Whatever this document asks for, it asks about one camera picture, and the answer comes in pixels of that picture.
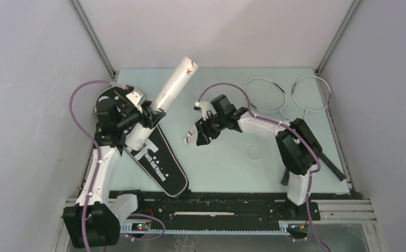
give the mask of white wall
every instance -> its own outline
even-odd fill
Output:
[[[324,77],[389,250],[406,251],[406,1],[363,1]]]
[[[0,1],[0,251],[50,249],[91,146],[69,96],[94,79],[108,75],[68,1]],[[102,89],[79,94],[88,130]]]
[[[352,0],[81,2],[116,69],[317,68]]]

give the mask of table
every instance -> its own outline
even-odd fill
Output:
[[[122,69],[118,83],[140,88],[153,100],[173,69]],[[189,189],[193,192],[261,192],[281,193],[287,187],[280,184],[285,167],[283,166],[274,139],[264,139],[257,135],[224,130],[210,145],[195,146],[186,144],[183,139],[191,126],[201,117],[193,110],[195,101],[208,86],[229,82],[243,87],[254,77],[263,77],[278,83],[287,93],[287,105],[283,112],[293,120],[302,118],[304,110],[294,103],[291,88],[301,76],[313,75],[310,68],[200,68],[174,101],[167,116],[160,122],[167,140],[185,170],[189,179]],[[269,82],[253,81],[247,87],[253,103],[262,109],[272,109],[284,102],[282,93]],[[225,94],[237,108],[246,106],[240,91],[232,87],[215,87],[203,97],[210,102],[220,94]],[[297,100],[314,108],[322,108],[323,102],[314,78],[305,78],[297,85]],[[278,120],[285,120],[280,113],[262,114]],[[326,112],[309,112],[306,122],[322,145],[324,153],[343,171],[338,150],[334,142]],[[324,167],[313,178],[313,193],[349,193],[346,181],[340,182],[333,173]],[[126,153],[116,168],[110,190],[160,191],[158,185],[138,167]]]

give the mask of red wire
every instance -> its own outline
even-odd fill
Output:
[[[152,215],[152,217],[154,217],[153,216],[153,210],[151,208],[148,208],[147,210],[150,211],[150,214]]]

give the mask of logo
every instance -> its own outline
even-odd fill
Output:
[[[154,157],[151,157],[149,154],[145,154],[144,156],[147,159],[147,161],[149,161],[150,165],[155,170],[157,175],[160,177],[161,181],[164,182],[165,181],[165,176],[164,176],[164,174],[161,172],[160,168],[156,164],[156,162],[158,162],[158,161],[155,161]]]
[[[160,177],[161,181],[165,181],[165,176],[164,174],[161,172],[161,168],[158,167],[159,161],[156,160],[156,157],[151,157],[148,154],[148,150],[151,150],[153,153],[155,153],[156,151],[158,151],[158,147],[152,143],[152,141],[150,141],[150,139],[147,139],[145,141],[145,146],[144,148],[142,148],[142,150],[140,152],[138,152],[138,154],[136,154],[134,156],[134,158],[136,160],[140,160],[142,157],[145,157],[147,159],[147,161],[149,161],[150,165],[152,166],[152,168],[155,170],[155,172],[157,173],[158,177]]]

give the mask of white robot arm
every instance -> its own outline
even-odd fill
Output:
[[[184,57],[152,102],[145,100],[146,95],[141,90],[131,86],[121,87],[120,84],[115,85],[121,92],[117,92],[120,101],[97,100],[95,111],[99,130],[95,134],[95,141],[99,145],[101,158],[98,159],[98,150],[94,149],[84,189],[75,205],[65,207],[63,213],[74,247],[85,247],[82,235],[84,227],[81,225],[85,209],[88,245],[111,246],[118,242],[120,223],[138,208],[137,196],[133,194],[120,195],[111,205],[108,202],[110,182],[123,148],[126,145],[135,150],[144,147],[144,142],[197,69],[197,64]],[[126,139],[125,130],[131,127],[134,128]]]
[[[216,139],[221,130],[226,128],[260,135],[267,139],[275,139],[283,163],[289,169],[287,198],[295,208],[303,206],[307,200],[309,172],[317,169],[315,160],[308,150],[301,143],[295,142],[294,136],[284,127],[270,121],[258,119],[249,114],[244,107],[236,109],[223,94],[213,99],[211,104],[216,114],[213,114],[208,109],[209,104],[207,102],[200,101],[195,104],[195,110],[202,112],[202,119],[192,126],[184,142],[206,145],[211,143],[211,140]],[[315,154],[317,156],[321,155],[322,148],[319,142],[302,119],[282,123],[296,130],[310,145]]]

